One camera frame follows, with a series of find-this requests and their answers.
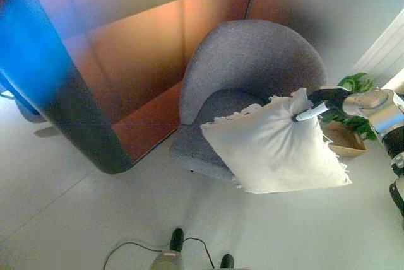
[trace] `white floor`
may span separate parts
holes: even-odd
[[[13,101],[0,99],[0,269],[101,269],[125,240],[167,245],[174,228],[206,241],[216,265],[230,252],[251,269],[404,269],[395,179],[378,143],[351,160],[353,184],[285,194],[246,194],[174,168],[164,141],[132,170],[98,171],[62,136],[38,138]],[[128,245],[107,269],[148,269],[155,254]],[[186,270],[209,269],[185,243]]]

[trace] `copper partition panel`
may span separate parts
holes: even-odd
[[[243,18],[248,2],[40,1],[98,106],[117,123],[118,135],[123,124],[137,122],[121,137],[133,160],[176,128],[178,84],[189,58],[214,26]],[[145,127],[147,118],[153,127]],[[145,134],[153,140],[144,141]]]

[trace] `gray armchair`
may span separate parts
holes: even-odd
[[[223,180],[232,172],[203,137],[200,125],[268,98],[325,85],[323,63],[293,30],[269,21],[222,23],[188,64],[180,99],[181,125],[170,148],[178,167]]]

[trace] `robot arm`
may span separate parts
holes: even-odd
[[[352,93],[342,87],[322,87],[309,99],[312,109],[296,115],[298,122],[310,119],[328,109],[369,120],[378,140],[391,157],[391,168],[398,179],[390,185],[390,194],[404,217],[404,101],[389,89],[373,89],[366,93]]]

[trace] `wooden planter box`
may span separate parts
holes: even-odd
[[[360,136],[351,127],[332,121],[322,127],[324,135],[332,140],[330,149],[339,156],[359,156],[366,152],[366,146]]]

